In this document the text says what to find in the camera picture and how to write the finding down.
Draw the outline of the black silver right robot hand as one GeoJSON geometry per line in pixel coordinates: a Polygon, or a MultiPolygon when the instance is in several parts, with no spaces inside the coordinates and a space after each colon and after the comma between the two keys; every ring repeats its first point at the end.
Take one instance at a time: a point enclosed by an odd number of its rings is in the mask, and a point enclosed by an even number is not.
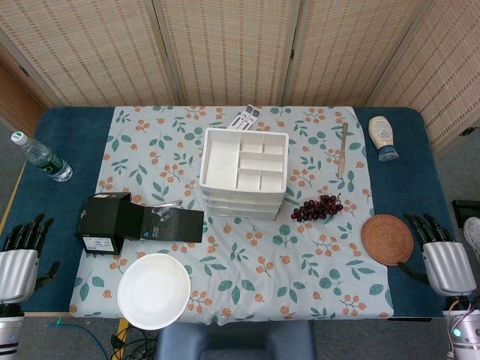
{"type": "Polygon", "coordinates": [[[446,298],[470,295],[476,289],[473,270],[464,246],[440,226],[428,213],[422,217],[405,214],[419,240],[425,272],[413,271],[405,262],[397,265],[401,271],[426,284],[439,296],[446,298]]]}

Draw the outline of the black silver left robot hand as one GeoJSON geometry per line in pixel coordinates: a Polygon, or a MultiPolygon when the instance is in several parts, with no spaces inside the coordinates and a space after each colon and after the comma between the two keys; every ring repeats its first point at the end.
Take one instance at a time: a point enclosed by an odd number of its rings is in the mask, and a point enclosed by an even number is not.
{"type": "Polygon", "coordinates": [[[57,274],[60,262],[55,261],[49,271],[38,276],[38,267],[52,218],[39,214],[27,224],[18,224],[10,230],[1,247],[1,304],[19,305],[49,283],[57,274]]]}

